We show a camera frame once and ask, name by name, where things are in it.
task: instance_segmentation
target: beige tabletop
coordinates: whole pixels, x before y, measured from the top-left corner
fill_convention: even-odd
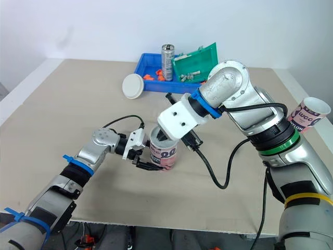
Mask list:
[[[169,107],[165,93],[144,92],[129,100],[124,77],[136,63],[65,60],[1,126],[0,208],[24,211],[38,192],[66,166],[92,132],[118,117],[137,114],[146,132]],[[289,108],[296,101],[271,69],[250,69],[253,85],[266,89]],[[136,119],[115,124],[133,131]],[[244,139],[227,115],[195,129],[202,152],[224,183],[232,149]],[[315,130],[306,134],[330,172],[332,153]],[[169,172],[137,169],[119,155],[108,155],[76,201],[73,219],[137,226],[255,233],[261,218],[264,167],[249,143],[236,154],[227,190],[212,182],[200,158],[182,143]],[[263,233],[277,234],[283,204],[269,190]]]

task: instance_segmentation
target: silver can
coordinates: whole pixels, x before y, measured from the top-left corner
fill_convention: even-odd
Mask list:
[[[162,74],[166,81],[172,80],[172,62],[175,58],[175,46],[172,44],[164,44],[162,46]]]

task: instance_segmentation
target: blue zip tie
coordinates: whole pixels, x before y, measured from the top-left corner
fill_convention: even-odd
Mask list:
[[[221,111],[218,108],[212,108],[209,106],[209,104],[201,97],[199,89],[193,92],[191,98],[197,100],[200,105],[212,115],[214,119],[221,117]]]
[[[25,216],[23,212],[16,212],[15,210],[13,210],[13,209],[11,209],[9,207],[6,207],[5,211],[7,211],[10,214],[14,215],[14,220],[17,221],[17,222],[20,222],[21,220],[23,220],[23,221],[24,220],[28,220],[28,221],[34,222],[34,223],[42,226],[45,229],[45,231],[46,231],[46,238],[45,238],[45,240],[43,242],[43,245],[46,243],[46,241],[50,237],[50,227],[49,227],[48,224],[46,224],[45,222],[43,222],[42,220],[39,220],[37,218]]]
[[[75,164],[75,165],[77,165],[77,166],[83,168],[83,169],[86,170],[91,176],[93,176],[94,171],[93,171],[90,167],[88,167],[86,164],[84,164],[84,163],[82,163],[82,162],[80,162],[80,161],[78,161],[78,160],[75,160],[73,157],[68,156],[68,155],[63,155],[63,158],[65,158],[65,159],[68,161],[68,163],[73,163],[73,164]]]

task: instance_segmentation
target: white wall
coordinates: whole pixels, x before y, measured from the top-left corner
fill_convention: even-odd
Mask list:
[[[0,82],[12,91],[46,58],[41,47],[42,34],[26,1],[1,0]]]
[[[0,80],[6,86],[44,57],[137,61],[163,43],[186,53],[217,42],[220,59],[291,69],[308,92],[314,89],[333,107],[326,71],[333,58],[331,0],[2,2]]]

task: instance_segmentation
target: robotic arm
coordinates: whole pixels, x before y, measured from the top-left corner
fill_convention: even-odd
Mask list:
[[[59,233],[76,207],[73,200],[80,196],[107,153],[133,160],[139,168],[161,170],[154,164],[140,161],[141,149],[146,143],[142,128],[133,131],[128,139],[106,128],[96,130],[92,140],[75,157],[63,156],[68,165],[50,181],[24,213],[5,209],[15,215],[16,222],[0,230],[0,249],[39,250],[50,234]]]
[[[162,135],[178,140],[206,123],[209,115],[216,119],[222,111],[228,112],[267,166],[266,178],[273,195],[285,203],[276,249],[333,249],[333,202],[329,199],[333,179],[324,163],[279,108],[236,110],[272,102],[264,90],[252,87],[244,65],[225,61],[211,71],[199,90],[185,94],[162,112],[158,123]],[[73,200],[80,196],[107,153],[131,159],[139,168],[161,170],[140,161],[140,149],[146,143],[142,128],[128,139],[109,129],[95,131],[75,157],[64,156],[69,164],[24,213],[7,209],[16,222],[0,230],[0,249],[37,250],[51,233],[60,232],[76,207]]]
[[[158,123],[166,137],[178,140],[209,115],[216,119],[227,111],[267,167],[274,197],[285,204],[276,249],[333,249],[333,179],[324,163],[280,108],[235,110],[273,102],[252,86],[244,65],[230,60],[217,65],[199,90],[163,111]]]

